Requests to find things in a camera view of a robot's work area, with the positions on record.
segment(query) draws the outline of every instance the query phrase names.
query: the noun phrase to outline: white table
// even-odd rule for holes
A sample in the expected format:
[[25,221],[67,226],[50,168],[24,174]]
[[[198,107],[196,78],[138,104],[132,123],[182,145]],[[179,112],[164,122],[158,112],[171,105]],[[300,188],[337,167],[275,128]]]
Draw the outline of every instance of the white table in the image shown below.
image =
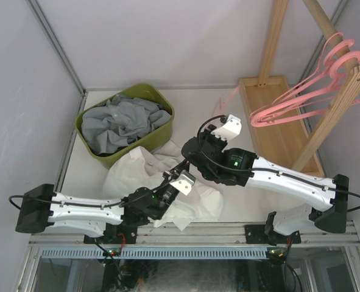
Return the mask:
[[[216,102],[232,89],[166,89],[160,92],[175,110],[172,141],[179,147],[196,135],[201,124],[211,117]],[[91,91],[85,108],[116,94],[117,91]],[[232,140],[228,148],[238,147],[254,151],[240,94],[237,93],[223,110],[224,114],[234,114],[242,119],[241,134]],[[79,136],[76,137],[69,166],[63,183],[62,193],[84,198],[97,198],[108,170],[91,157]],[[219,190],[225,198],[225,206],[220,222],[265,221],[272,211],[287,210],[301,204],[286,195],[261,190],[254,187],[224,186],[205,181],[200,173],[191,173],[205,184]]]

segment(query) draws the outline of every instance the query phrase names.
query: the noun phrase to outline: white wall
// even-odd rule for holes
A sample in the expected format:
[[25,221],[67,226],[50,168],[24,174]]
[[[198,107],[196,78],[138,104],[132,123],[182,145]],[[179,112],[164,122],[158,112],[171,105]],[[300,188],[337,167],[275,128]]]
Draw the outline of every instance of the white wall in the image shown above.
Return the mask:
[[0,0],[0,292],[12,291],[29,235],[10,195],[54,183],[79,94],[24,0]]
[[[261,66],[271,0],[39,0],[86,88],[236,85]],[[320,0],[331,15],[339,0]],[[273,75],[296,82],[321,37],[290,0]]]
[[[352,49],[360,50],[360,0],[351,2],[338,30],[345,38],[355,39]],[[318,120],[319,117],[313,118],[312,125],[315,126]],[[321,146],[320,154],[327,174],[347,175],[350,178],[350,190],[360,194],[360,105],[347,111]],[[350,206],[360,203],[354,198],[349,198],[349,201]],[[360,238],[360,210],[350,214],[350,218],[354,220]]]

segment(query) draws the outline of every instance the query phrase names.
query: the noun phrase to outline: white cloth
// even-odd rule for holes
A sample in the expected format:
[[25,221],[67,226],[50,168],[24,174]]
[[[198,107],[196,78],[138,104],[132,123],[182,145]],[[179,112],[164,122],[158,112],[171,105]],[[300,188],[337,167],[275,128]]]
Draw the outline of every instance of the white cloth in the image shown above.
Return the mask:
[[[162,182],[163,172],[170,170],[182,160],[180,148],[171,141],[154,154],[143,147],[137,147],[124,155],[109,170],[102,188],[102,196],[123,198],[139,187],[153,189]],[[223,205],[224,199],[219,191],[196,181],[188,196],[179,193],[163,218],[154,221],[154,227],[173,222],[180,230],[184,230],[192,221],[218,221]]]

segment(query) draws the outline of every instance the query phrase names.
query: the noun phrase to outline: wooden base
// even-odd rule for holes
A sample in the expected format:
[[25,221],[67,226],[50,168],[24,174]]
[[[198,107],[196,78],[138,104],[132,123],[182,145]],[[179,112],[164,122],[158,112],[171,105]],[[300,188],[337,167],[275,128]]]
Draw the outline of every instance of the wooden base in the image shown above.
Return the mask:
[[[257,85],[258,78],[242,78],[239,81],[248,119],[251,112],[270,104],[289,89],[284,76],[269,77],[266,87],[259,88]],[[293,113],[287,113],[282,117],[287,116],[293,116]],[[256,153],[287,168],[292,167],[295,157],[308,138],[308,132],[302,120],[261,128],[251,126],[250,122],[248,125]],[[314,176],[324,176],[316,154],[303,167],[302,172]]]

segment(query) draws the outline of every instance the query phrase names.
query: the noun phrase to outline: robotic arm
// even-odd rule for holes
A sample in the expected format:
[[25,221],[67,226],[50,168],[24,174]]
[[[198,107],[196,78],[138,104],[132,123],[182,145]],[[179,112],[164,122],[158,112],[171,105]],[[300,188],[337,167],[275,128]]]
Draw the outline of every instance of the robotic arm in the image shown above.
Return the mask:
[[[214,119],[223,125],[208,125]],[[84,233],[97,238],[116,236],[119,228],[136,228],[159,220],[179,192],[188,194],[196,179],[189,174],[189,164],[202,176],[228,186],[246,184],[283,193],[300,199],[303,205],[285,212],[271,212],[262,232],[267,242],[286,242],[286,237],[315,225],[317,228],[344,233],[347,220],[348,178],[318,178],[276,165],[255,153],[231,148],[227,142],[241,132],[241,120],[233,115],[217,116],[206,121],[182,148],[185,160],[164,173],[160,186],[137,189],[121,201],[75,198],[53,192],[53,185],[42,185],[22,197],[16,231],[39,233],[45,229]]]

